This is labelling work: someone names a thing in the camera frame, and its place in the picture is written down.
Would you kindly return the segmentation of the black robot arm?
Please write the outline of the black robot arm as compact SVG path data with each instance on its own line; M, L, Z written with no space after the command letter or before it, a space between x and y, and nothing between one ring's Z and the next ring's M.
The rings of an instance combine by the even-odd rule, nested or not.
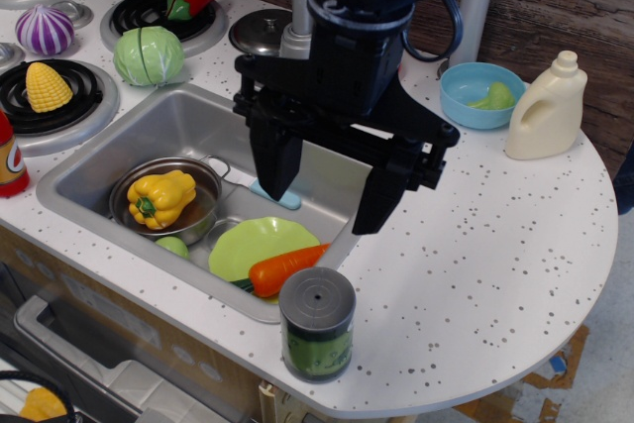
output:
M271 198L294 180L307 142L370 167L357 235L379 231L404 192L437 185L460 134L398 78L418 1L307 0L314 21L308 58L238 57L234 110L246 120L257 177ZM460 37L457 1L442 1Z

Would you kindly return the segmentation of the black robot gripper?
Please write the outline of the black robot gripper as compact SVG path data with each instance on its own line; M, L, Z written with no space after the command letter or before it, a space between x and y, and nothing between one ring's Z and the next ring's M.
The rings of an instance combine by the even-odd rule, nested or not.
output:
M258 180L280 200L304 143L370 167L353 234L377 233L405 190L437 187L458 130L414 100L398 69L402 35L317 26L307 59L243 54L235 112L244 116Z

